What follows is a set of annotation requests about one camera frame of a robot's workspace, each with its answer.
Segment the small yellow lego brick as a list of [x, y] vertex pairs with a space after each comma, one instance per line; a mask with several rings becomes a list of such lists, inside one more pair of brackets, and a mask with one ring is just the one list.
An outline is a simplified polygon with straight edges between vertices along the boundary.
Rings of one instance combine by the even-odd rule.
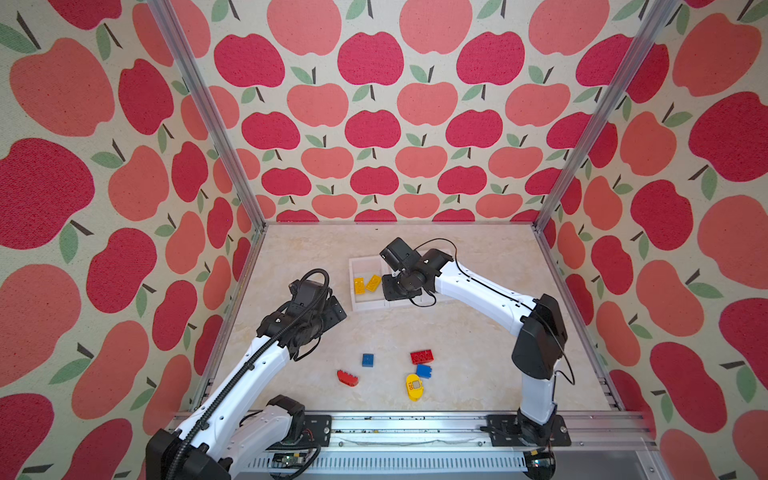
[[366, 292], [365, 281], [363, 278], [355, 278], [353, 280], [354, 293], [356, 295], [363, 295]]

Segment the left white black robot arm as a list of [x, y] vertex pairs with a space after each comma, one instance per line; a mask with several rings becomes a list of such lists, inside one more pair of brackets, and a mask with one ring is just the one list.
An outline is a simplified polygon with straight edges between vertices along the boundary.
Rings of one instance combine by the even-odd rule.
[[346, 318], [322, 268], [289, 286], [291, 297], [262, 320], [238, 364], [178, 427], [159, 429], [145, 455], [148, 479], [234, 479], [257, 455], [307, 438], [304, 405], [278, 395], [256, 415], [248, 414], [261, 392], [301, 348]]

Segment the red curved lego brick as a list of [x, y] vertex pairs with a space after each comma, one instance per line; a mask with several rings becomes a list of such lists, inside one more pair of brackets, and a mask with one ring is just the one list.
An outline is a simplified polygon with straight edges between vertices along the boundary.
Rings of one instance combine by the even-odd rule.
[[355, 387], [359, 384], [359, 378], [344, 370], [337, 371], [337, 379], [344, 385]]

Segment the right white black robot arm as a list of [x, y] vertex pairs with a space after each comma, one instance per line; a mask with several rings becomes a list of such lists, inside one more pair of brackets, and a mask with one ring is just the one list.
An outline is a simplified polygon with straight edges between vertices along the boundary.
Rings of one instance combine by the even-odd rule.
[[556, 418], [556, 370], [566, 359], [568, 333], [558, 301], [516, 293], [463, 266], [456, 254], [439, 249], [420, 253], [397, 237], [380, 257], [392, 269], [382, 277], [385, 299], [413, 300], [440, 294], [496, 321], [515, 338], [511, 359], [522, 374], [522, 401], [516, 430], [522, 443], [545, 446]]

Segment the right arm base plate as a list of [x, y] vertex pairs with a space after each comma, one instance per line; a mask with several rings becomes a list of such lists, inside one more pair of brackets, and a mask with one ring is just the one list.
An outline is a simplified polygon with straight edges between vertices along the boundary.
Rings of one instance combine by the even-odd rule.
[[494, 447], [569, 447], [569, 430], [561, 415], [553, 415], [544, 425], [516, 414], [488, 415], [480, 430], [487, 433]]

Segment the white three-compartment plastic bin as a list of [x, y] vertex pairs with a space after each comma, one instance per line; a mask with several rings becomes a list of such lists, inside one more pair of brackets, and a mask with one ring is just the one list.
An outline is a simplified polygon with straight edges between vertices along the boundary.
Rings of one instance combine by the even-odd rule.
[[385, 310], [411, 306], [408, 300], [387, 300], [383, 290], [383, 276], [392, 269], [379, 256], [357, 257], [348, 261], [351, 304], [354, 312]]

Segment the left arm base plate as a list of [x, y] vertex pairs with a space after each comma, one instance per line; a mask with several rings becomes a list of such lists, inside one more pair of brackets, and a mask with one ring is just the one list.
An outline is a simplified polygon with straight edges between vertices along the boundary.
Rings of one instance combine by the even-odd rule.
[[312, 450], [317, 446], [326, 448], [330, 444], [332, 420], [331, 415], [306, 415], [296, 440], [275, 443], [268, 451]]

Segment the yellow square lego brick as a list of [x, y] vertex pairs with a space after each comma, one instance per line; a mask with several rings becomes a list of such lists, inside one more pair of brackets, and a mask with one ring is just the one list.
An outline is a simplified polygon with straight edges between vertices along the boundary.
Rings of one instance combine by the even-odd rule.
[[373, 275], [366, 283], [365, 288], [368, 292], [374, 293], [380, 287], [382, 278], [379, 275]]

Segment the yellow oval lego piece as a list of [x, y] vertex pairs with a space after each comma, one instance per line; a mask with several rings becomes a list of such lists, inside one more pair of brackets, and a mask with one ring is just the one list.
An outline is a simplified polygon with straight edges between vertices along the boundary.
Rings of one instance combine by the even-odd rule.
[[417, 374], [409, 374], [406, 377], [406, 391], [411, 401], [418, 401], [424, 395], [424, 385]]

